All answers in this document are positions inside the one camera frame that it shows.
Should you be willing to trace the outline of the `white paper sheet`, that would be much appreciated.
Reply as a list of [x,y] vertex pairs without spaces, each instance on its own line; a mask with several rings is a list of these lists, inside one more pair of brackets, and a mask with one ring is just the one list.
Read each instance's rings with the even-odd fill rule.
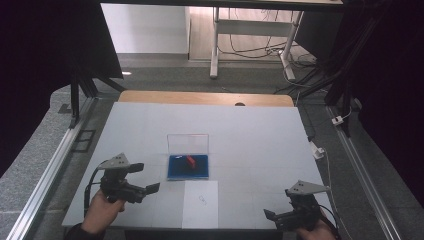
[[217,229],[218,207],[217,181],[186,181],[182,228]]

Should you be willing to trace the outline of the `person's left hand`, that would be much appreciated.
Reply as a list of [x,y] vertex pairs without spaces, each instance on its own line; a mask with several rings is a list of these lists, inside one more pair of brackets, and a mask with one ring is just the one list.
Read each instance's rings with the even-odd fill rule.
[[125,210],[125,201],[110,203],[105,194],[98,190],[81,224],[81,229],[90,234],[100,234]]

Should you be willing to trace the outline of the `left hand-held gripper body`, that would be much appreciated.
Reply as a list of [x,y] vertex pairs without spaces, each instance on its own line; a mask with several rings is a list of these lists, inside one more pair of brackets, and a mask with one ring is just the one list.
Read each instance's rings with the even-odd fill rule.
[[124,200],[129,203],[141,203],[146,196],[145,188],[130,184],[126,176],[131,163],[124,153],[118,154],[102,162],[98,169],[104,171],[101,178],[100,189],[110,203]]

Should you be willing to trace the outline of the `black metal stand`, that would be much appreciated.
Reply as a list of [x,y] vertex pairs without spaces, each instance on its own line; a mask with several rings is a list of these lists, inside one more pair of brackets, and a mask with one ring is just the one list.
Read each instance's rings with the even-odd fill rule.
[[75,67],[71,77],[71,123],[70,128],[73,129],[80,122],[80,104],[79,104],[79,90],[82,90],[87,98],[95,98],[99,95],[94,80],[98,79],[112,89],[122,93],[125,88],[120,84],[114,82],[110,77],[100,74],[94,70]]
[[[290,24],[287,42],[279,57],[284,67],[285,79],[297,88],[305,90],[299,94],[304,98],[321,88],[330,85],[329,92],[324,98],[328,106],[335,105],[343,98],[342,119],[339,124],[344,133],[349,136],[349,116],[351,114],[350,74],[352,66],[361,51],[363,26],[357,24],[354,17],[361,17],[360,10],[337,10],[324,8],[299,10]],[[292,43],[299,38],[307,41],[313,55],[318,55],[318,63],[313,73],[324,73],[324,79],[312,85],[294,82],[294,73],[289,61]]]

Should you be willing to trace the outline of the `black rectangular floor bracket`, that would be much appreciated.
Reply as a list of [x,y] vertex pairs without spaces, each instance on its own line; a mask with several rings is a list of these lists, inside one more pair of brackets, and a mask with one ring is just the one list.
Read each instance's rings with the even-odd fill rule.
[[95,133],[95,130],[80,131],[74,141],[71,151],[76,153],[86,153],[93,143]]

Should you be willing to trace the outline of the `wooden table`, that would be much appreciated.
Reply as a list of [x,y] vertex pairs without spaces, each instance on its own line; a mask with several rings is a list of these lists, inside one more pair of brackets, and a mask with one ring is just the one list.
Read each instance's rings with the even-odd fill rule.
[[288,95],[173,91],[126,90],[120,94],[118,101],[132,103],[201,104],[225,106],[294,106],[292,98]]

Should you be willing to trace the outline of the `white table board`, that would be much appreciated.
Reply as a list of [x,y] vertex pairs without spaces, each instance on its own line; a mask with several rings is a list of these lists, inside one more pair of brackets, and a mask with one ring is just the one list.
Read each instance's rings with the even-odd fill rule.
[[118,228],[183,229],[184,181],[167,179],[169,134],[209,136],[209,178],[218,182],[217,229],[271,229],[264,209],[291,210],[285,190],[297,181],[322,181],[294,107],[123,103],[113,105],[82,180],[98,180],[95,168],[124,153],[143,171],[130,183],[160,184],[140,204],[127,204]]

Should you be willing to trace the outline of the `black curtain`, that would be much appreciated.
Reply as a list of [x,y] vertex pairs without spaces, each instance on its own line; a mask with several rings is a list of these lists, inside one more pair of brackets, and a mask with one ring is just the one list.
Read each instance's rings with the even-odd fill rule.
[[0,0],[0,176],[77,78],[120,78],[99,0]]
[[332,74],[371,16],[349,75],[359,121],[424,208],[424,0],[343,0],[343,12],[304,13],[296,41]]

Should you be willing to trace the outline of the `aluminium rail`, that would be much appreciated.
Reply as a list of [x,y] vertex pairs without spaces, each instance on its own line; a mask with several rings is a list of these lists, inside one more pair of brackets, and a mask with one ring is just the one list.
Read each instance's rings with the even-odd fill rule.
[[333,125],[333,128],[336,130],[341,144],[343,145],[343,148],[350,160],[368,202],[374,210],[375,217],[378,220],[386,239],[402,240],[401,234],[389,213],[386,204],[378,193],[353,141],[344,133],[340,125]]
[[48,195],[57,174],[59,173],[67,155],[71,151],[71,147],[77,138],[77,135],[87,120],[88,112],[94,101],[94,98],[88,97],[82,104],[79,109],[80,119],[74,127],[67,128],[63,138],[46,165],[43,174],[38,179],[37,184],[34,186],[31,195],[23,209],[20,211],[17,220],[5,240],[24,240],[27,236],[38,211],[41,209],[45,197]]

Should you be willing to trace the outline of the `white desk frame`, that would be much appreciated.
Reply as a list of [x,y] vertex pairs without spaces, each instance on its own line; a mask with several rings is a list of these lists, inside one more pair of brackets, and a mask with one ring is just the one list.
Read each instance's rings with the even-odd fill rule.
[[303,11],[299,11],[291,22],[278,21],[254,21],[254,20],[236,20],[228,17],[220,18],[220,8],[213,8],[213,43],[211,51],[210,78],[218,77],[218,40],[220,35],[241,35],[241,36],[265,36],[265,37],[283,37],[286,43],[282,50],[277,51],[285,77],[291,81],[295,79],[295,74],[289,62],[289,54],[293,45],[295,36],[300,26]]

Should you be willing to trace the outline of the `white cabinet panel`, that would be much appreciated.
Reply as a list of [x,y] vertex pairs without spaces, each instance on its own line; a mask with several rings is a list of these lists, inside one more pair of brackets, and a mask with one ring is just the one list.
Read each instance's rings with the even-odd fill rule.
[[189,8],[101,4],[117,53],[188,54]]

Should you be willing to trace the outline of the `white power strip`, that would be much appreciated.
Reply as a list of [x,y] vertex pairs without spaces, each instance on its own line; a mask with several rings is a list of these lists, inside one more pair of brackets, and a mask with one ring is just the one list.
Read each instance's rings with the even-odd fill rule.
[[310,146],[315,159],[321,159],[324,157],[325,150],[323,148],[317,147],[313,141],[310,142]]

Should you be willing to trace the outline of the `person's right hand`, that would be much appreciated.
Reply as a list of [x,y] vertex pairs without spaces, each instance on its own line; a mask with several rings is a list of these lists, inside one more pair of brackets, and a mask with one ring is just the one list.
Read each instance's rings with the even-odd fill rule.
[[311,231],[298,228],[295,232],[302,240],[336,240],[331,228],[322,220],[319,220]]

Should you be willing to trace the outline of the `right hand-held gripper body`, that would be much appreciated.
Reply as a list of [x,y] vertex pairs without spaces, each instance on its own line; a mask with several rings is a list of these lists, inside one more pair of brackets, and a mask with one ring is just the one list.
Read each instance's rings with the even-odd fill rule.
[[290,204],[293,210],[276,216],[277,228],[283,231],[292,231],[298,228],[312,230],[316,223],[323,218],[315,194],[329,190],[329,186],[299,180],[288,189],[291,193]]

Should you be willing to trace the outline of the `clear box with blue base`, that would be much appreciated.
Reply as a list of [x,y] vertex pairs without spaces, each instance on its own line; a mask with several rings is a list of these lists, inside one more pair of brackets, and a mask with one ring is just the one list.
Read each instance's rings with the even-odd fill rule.
[[[209,178],[209,136],[207,134],[169,134],[168,180]],[[186,159],[190,155],[196,161],[191,167]]]

